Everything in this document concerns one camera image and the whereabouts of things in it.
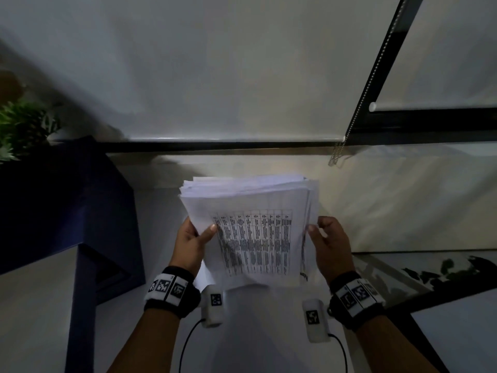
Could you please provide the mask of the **person's right hand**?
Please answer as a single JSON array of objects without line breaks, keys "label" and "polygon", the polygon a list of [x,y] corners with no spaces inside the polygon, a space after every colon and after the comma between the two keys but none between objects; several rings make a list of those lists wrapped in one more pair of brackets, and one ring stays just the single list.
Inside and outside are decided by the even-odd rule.
[{"label": "person's right hand", "polygon": [[327,284],[338,276],[356,271],[350,241],[339,221],[331,216],[319,216],[317,224],[326,238],[326,249],[316,250],[316,264]]}]

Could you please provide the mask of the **person's left hand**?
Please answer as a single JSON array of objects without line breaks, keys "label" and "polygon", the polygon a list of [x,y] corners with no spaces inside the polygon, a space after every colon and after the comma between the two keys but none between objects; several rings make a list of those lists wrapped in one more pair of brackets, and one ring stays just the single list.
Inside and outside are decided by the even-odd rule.
[{"label": "person's left hand", "polygon": [[197,232],[190,217],[186,217],[177,231],[169,266],[187,270],[194,278],[198,275],[205,255],[205,247],[200,247],[196,242]]}]

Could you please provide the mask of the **stack of printed white papers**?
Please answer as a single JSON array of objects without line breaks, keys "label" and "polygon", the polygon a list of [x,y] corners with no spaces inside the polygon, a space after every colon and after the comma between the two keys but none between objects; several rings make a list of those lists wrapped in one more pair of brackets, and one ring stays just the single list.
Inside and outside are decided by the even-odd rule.
[{"label": "stack of printed white papers", "polygon": [[194,177],[179,198],[197,231],[217,225],[195,286],[295,288],[317,268],[307,227],[316,224],[319,182],[302,175]]}]

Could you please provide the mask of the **person's left forearm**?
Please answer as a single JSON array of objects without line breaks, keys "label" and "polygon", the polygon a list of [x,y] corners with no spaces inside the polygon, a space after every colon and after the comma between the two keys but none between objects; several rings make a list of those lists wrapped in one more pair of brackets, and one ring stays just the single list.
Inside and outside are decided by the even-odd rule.
[{"label": "person's left forearm", "polygon": [[107,373],[170,373],[180,320],[164,309],[145,310]]}]

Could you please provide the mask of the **person's right forearm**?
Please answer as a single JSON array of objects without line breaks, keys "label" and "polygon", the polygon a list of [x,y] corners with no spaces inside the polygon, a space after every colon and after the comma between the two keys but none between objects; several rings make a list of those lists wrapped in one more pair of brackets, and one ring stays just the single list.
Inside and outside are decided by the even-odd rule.
[{"label": "person's right forearm", "polygon": [[440,373],[386,315],[367,320],[355,335],[371,373]]}]

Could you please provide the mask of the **black wristband with marker tags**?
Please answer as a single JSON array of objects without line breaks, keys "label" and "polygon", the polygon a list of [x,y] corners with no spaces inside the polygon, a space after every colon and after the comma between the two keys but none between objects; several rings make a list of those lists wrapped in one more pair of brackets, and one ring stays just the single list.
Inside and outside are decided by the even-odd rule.
[{"label": "black wristband with marker tags", "polygon": [[169,311],[182,319],[201,302],[201,292],[194,286],[195,276],[186,269],[168,266],[157,275],[145,295],[144,310]]},{"label": "black wristband with marker tags", "polygon": [[383,297],[355,271],[337,276],[329,283],[329,288],[332,297],[327,313],[352,332],[386,313]]}]

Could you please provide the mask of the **dark blue cabinet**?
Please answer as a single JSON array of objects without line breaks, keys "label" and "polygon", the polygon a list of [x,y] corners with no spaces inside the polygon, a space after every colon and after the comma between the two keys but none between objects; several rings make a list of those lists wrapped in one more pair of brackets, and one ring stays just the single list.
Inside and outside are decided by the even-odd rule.
[{"label": "dark blue cabinet", "polygon": [[146,282],[134,192],[92,137],[0,168],[0,373],[93,373],[96,307]]}]

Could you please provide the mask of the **wide white roller blind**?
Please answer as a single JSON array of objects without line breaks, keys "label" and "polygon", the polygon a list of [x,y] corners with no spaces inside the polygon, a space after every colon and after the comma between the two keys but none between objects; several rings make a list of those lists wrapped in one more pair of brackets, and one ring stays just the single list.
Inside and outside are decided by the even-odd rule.
[{"label": "wide white roller blind", "polygon": [[400,0],[0,0],[0,57],[101,141],[340,141]]}]

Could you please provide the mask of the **green potted plant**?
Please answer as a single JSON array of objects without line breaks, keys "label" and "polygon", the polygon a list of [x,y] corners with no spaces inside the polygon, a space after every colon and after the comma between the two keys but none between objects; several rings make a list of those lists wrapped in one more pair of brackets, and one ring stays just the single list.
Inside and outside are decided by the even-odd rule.
[{"label": "green potted plant", "polygon": [[60,128],[59,116],[39,104],[17,100],[0,106],[0,165],[48,147],[48,137]]}]

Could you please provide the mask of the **narrow white roller blind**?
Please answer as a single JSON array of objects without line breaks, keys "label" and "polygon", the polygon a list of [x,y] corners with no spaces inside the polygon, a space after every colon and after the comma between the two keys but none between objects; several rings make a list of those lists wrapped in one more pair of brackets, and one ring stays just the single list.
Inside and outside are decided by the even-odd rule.
[{"label": "narrow white roller blind", "polygon": [[423,0],[370,112],[497,108],[497,0]]}]

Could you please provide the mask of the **glass table with black frame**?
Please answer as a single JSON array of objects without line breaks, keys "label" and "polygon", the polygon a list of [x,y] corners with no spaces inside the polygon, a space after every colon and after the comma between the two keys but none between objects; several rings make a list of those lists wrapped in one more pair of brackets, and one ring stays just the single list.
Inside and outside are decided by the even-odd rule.
[{"label": "glass table with black frame", "polygon": [[440,373],[497,373],[497,250],[361,253],[353,261]]}]

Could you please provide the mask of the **black window frame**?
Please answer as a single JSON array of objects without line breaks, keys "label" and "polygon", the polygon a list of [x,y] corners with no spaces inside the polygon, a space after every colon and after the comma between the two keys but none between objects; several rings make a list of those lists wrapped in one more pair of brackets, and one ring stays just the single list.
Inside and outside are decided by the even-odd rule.
[{"label": "black window frame", "polygon": [[497,141],[496,105],[375,110],[370,104],[386,88],[388,75],[406,45],[424,0],[400,0],[374,66],[357,102],[345,137],[303,141],[153,139],[99,142],[106,153],[193,152],[206,150],[263,150],[333,147],[338,158],[345,146],[472,143]]}]

